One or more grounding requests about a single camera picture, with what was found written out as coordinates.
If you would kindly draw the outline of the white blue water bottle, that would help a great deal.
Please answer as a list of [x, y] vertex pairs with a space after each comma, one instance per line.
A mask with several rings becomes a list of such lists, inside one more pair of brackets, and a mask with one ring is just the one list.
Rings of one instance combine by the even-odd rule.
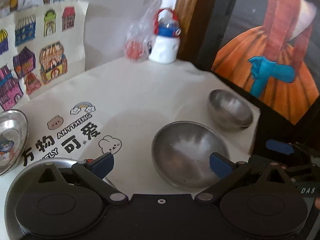
[[180, 47], [180, 34], [180, 23], [175, 11], [171, 8], [159, 9], [154, 18], [149, 60], [160, 64], [173, 63]]

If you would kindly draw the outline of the shiny steel bowl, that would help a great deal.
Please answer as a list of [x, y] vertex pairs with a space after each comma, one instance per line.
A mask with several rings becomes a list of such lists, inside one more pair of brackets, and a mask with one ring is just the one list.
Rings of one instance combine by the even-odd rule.
[[1, 176], [20, 159], [28, 132], [28, 119], [22, 111], [11, 109], [1, 113]]

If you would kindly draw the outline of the large steel bowl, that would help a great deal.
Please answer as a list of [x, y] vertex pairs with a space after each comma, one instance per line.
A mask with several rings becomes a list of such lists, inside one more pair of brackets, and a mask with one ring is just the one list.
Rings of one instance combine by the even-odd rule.
[[162, 127], [152, 142], [152, 161], [170, 185], [200, 189], [217, 182], [211, 170], [212, 153], [229, 158], [223, 140], [210, 128], [192, 121], [176, 121]]

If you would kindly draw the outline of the wooden door frame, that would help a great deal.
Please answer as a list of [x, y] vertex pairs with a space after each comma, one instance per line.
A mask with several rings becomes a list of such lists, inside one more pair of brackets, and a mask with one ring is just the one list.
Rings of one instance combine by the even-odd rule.
[[187, 45], [188, 34], [193, 19], [193, 14], [196, 8], [197, 0], [177, 0], [175, 12], [180, 20], [180, 48], [177, 58], [184, 60], [184, 51]]

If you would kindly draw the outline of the orange dress painting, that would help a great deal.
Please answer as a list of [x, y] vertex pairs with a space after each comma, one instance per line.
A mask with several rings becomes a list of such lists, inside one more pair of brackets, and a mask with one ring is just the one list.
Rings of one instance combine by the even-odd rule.
[[236, 0], [212, 72], [298, 123], [319, 97], [319, 0]]

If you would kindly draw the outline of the houses drawing sheet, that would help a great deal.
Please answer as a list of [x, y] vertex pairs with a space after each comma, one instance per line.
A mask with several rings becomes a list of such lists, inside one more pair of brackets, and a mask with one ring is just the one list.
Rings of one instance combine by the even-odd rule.
[[84, 72], [87, 9], [66, 1], [1, 18], [1, 111]]

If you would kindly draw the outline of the small steel bowl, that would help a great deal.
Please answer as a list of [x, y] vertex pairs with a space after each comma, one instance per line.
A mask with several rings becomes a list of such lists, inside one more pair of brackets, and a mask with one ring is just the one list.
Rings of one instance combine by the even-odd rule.
[[212, 90], [207, 105], [212, 119], [223, 129], [241, 131], [253, 122], [249, 105], [227, 90]]

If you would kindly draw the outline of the clear plastic bag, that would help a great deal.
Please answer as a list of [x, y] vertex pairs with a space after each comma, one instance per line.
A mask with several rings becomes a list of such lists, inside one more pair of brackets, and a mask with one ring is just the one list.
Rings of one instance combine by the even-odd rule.
[[155, 16], [161, 3], [162, 0], [152, 2], [142, 17], [129, 26], [124, 43], [124, 56], [128, 60], [139, 62], [148, 59]]

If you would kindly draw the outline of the white printed tablecloth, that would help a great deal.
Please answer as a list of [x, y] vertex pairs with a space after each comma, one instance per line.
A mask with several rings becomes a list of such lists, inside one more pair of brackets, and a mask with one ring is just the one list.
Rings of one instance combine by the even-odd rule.
[[102, 155], [105, 144], [121, 143], [107, 176], [117, 188], [108, 203], [121, 203], [134, 193], [172, 194], [176, 190], [157, 173], [151, 154], [156, 133], [173, 121], [193, 121], [214, 130], [232, 161], [247, 160], [256, 125], [238, 132], [221, 130], [207, 107], [208, 95], [227, 89], [215, 75], [191, 63], [156, 64], [118, 59], [86, 71], [20, 105], [29, 124], [27, 155], [1, 176], [1, 201], [15, 177], [42, 164], [52, 147], [37, 142], [54, 139], [60, 157], [76, 164]]

